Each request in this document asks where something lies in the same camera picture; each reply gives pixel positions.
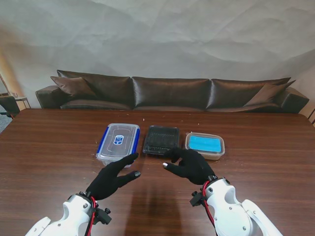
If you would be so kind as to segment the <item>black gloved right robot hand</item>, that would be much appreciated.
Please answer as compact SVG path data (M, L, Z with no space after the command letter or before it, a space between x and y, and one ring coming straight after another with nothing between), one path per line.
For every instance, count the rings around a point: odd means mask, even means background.
M218 179L205 158L193 149L172 148L164 153L171 159L171 163L163 163L163 167L182 178L187 178L191 183L203 185L206 181Z

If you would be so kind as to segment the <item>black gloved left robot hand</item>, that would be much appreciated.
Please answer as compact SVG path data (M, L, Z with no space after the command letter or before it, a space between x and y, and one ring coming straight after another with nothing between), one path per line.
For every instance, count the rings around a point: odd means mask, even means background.
M118 176L119 172L127 165L131 165L138 157L138 153L130 154L119 161L112 162L102 168L96 178L86 189L88 197L96 201L103 200L114 194L119 188L139 178L139 171L132 171L126 175Z

